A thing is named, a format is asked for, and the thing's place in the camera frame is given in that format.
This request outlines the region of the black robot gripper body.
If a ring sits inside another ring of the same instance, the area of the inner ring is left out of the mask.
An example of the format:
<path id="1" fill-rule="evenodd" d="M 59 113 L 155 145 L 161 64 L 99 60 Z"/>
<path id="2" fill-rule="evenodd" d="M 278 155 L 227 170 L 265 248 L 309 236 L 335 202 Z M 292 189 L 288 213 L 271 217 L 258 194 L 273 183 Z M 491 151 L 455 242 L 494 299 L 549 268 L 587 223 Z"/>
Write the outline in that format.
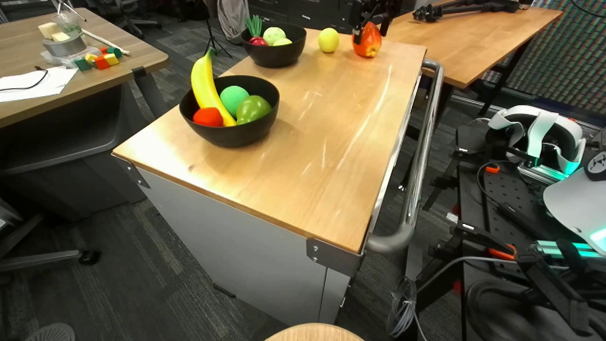
<path id="1" fill-rule="evenodd" d="M 396 15 L 402 0 L 352 0 L 349 18 L 360 20 L 373 15 Z"/>

